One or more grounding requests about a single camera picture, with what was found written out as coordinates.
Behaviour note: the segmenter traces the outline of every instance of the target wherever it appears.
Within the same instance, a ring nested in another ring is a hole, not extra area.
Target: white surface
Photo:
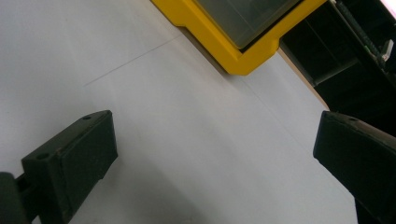
[[[324,107],[274,56],[221,75],[150,1],[0,1],[0,170],[113,111],[119,158],[71,223],[356,223],[312,157]]]

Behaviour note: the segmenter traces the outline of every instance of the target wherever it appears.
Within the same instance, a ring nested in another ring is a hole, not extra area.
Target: yellow plastic container
[[[279,48],[280,37],[326,2],[301,1],[259,39],[240,49],[197,1],[151,1],[175,26],[186,27],[229,74],[240,76],[248,75],[273,56]]]

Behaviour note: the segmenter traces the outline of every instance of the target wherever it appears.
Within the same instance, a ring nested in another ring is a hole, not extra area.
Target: yellow bin
[[[219,14],[222,13],[222,10],[216,10],[216,7],[219,9],[219,6],[215,6],[215,4],[221,4],[220,0],[151,1],[175,26],[186,27],[229,74],[246,76],[276,53],[279,48],[279,38],[282,35],[320,7],[326,0],[283,0],[285,4],[279,5],[283,7],[283,11],[281,10],[282,8],[273,8],[274,13],[279,14],[280,12],[283,14],[277,15],[277,17],[272,16],[271,20],[264,18],[267,23],[269,21],[272,24],[264,26],[255,24],[256,27],[259,27],[257,29],[258,33],[251,35],[248,43],[246,43],[248,40],[246,38],[244,40],[245,43],[243,43],[244,41],[239,41],[241,39],[240,36],[233,39],[232,35],[241,35],[238,34],[238,31],[233,30],[233,26],[239,25],[243,28],[244,23],[236,22],[233,24],[233,21],[226,21],[227,17]],[[262,14],[259,14],[257,18],[269,15],[266,12],[267,10],[265,10],[267,9],[265,4],[271,1],[281,2],[281,0],[222,1],[226,3],[223,4],[224,10],[226,10],[226,7],[235,9],[238,4],[256,2],[256,5],[263,8]],[[288,1],[294,1],[294,4],[292,6],[289,4],[288,7]],[[240,21],[247,20],[249,13],[256,13],[256,11],[251,11],[251,9],[230,11],[231,14],[228,13],[228,17],[233,18],[232,13],[234,13],[235,17],[242,15]],[[227,26],[227,23],[229,23],[228,30],[221,28],[220,23],[223,26]],[[248,28],[253,23],[247,23],[246,27]]]

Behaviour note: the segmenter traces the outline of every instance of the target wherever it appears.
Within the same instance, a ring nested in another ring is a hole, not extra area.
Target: yellow tray
[[[151,0],[175,26],[186,27],[232,75],[246,76],[273,56],[279,38],[326,0],[303,0],[246,51],[241,52],[194,0]]]

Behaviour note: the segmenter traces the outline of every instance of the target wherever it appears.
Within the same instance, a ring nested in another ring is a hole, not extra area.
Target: yellow frame
[[[326,0],[303,0],[245,52],[241,52],[194,0],[151,0],[175,26],[186,27],[232,75],[246,76],[279,48],[279,39]]]

